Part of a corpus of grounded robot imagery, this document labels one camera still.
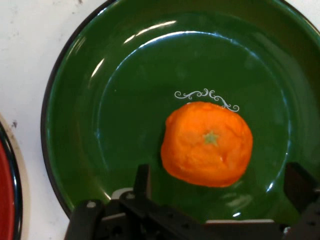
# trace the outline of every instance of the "plate rim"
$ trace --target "plate rim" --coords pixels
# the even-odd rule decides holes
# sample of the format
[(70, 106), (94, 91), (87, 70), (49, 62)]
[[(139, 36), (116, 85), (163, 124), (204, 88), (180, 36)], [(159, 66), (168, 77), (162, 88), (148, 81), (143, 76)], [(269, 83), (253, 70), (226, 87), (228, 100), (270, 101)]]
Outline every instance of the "plate rim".
[(2, 123), (0, 122), (0, 144), (3, 146), (9, 167), (11, 182), (13, 187), (14, 199), (14, 227), (13, 227), (13, 240), (19, 240), (22, 233), (23, 222), (23, 195), (19, 168), (17, 164), (16, 155), (11, 145), (9, 137)]
[[(68, 52), (70, 46), (73, 44), (75, 39), (78, 37), (78, 35), (81, 33), (81, 31), (94, 19), (96, 18), (101, 11), (109, 7), (115, 2), (118, 2), (120, 0), (106, 0), (103, 4), (98, 6), (92, 13), (87, 16), (83, 22), (76, 28), (76, 30), (72, 33), (70, 38), (67, 40), (66, 44), (62, 48), (60, 54), (58, 55), (57, 60), (55, 61), (52, 71), (50, 73), (45, 92), (42, 102), (42, 108), (41, 108), (41, 119), (40, 119), (40, 135), (41, 135), (41, 147), (42, 147), (42, 155), (44, 160), (45, 169), (51, 184), (51, 187), (54, 191), (54, 194), (56, 198), (58, 199), (63, 211), (67, 215), (68, 218), (71, 217), (71, 210), (67, 206), (67, 203), (65, 199), (63, 198), (61, 192), (59, 191), (58, 184), (55, 180), (54, 173), (50, 164), (50, 158), (49, 158), (49, 151), (48, 151), (48, 145), (47, 145), (47, 135), (46, 135), (46, 122), (47, 122), (47, 115), (48, 115), (48, 105), (50, 96), (52, 93), (52, 88), (54, 85), (54, 81), (57, 75), (57, 72), (61, 66), (61, 63), (63, 62), (66, 53)], [(295, 14), (297, 14), (298, 17), (300, 17), (302, 20), (304, 20), (309, 27), (310, 32), (316, 33), (318, 36), (320, 36), (320, 31), (316, 28), (316, 26), (304, 15), (302, 14), (298, 9), (296, 9), (293, 5), (291, 5), (286, 0), (272, 0), (273, 3), (279, 4), (279, 5), (285, 5), (285, 7), (291, 9)]]

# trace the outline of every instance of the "white countertop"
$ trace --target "white countertop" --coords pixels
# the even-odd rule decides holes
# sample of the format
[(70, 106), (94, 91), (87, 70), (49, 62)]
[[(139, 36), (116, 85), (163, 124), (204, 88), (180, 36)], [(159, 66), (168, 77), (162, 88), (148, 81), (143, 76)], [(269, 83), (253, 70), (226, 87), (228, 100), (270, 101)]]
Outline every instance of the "white countertop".
[[(60, 51), (78, 25), (103, 2), (2, 0), (0, 3), (0, 120), (13, 143), (22, 181), (22, 240), (64, 238), (69, 220), (45, 169), (41, 107)], [(288, 2), (320, 29), (320, 0)]]

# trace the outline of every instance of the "orange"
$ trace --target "orange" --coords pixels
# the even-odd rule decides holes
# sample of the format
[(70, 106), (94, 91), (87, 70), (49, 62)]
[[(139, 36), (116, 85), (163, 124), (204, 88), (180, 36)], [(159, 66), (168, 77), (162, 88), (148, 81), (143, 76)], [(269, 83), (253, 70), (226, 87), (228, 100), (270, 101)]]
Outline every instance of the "orange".
[(190, 184), (227, 187), (246, 171), (252, 133), (240, 115), (209, 102), (187, 103), (165, 122), (166, 171)]

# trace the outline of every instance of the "red plate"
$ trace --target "red plate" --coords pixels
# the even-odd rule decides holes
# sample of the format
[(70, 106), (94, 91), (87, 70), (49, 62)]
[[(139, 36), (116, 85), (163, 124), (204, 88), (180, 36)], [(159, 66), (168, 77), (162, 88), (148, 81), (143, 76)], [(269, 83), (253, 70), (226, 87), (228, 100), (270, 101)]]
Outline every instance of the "red plate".
[(14, 186), (9, 161), (5, 149), (0, 143), (0, 236), (11, 240), (14, 236), (15, 201)]
[(22, 190), (16, 157), (0, 123), (0, 240), (20, 239), (22, 209)]

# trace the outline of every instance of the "green plate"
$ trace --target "green plate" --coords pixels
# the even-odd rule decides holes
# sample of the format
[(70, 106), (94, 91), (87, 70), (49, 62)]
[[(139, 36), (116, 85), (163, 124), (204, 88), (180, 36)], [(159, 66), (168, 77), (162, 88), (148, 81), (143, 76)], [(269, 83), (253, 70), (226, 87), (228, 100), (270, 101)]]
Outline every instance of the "green plate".
[[(281, 0), (107, 1), (75, 31), (46, 89), (44, 160), (67, 215), (132, 187), (139, 164), (152, 199), (201, 222), (298, 213), (283, 193), (284, 166), (320, 180), (320, 34)], [(191, 101), (240, 114), (253, 134), (245, 175), (226, 188), (164, 170), (165, 120)]]

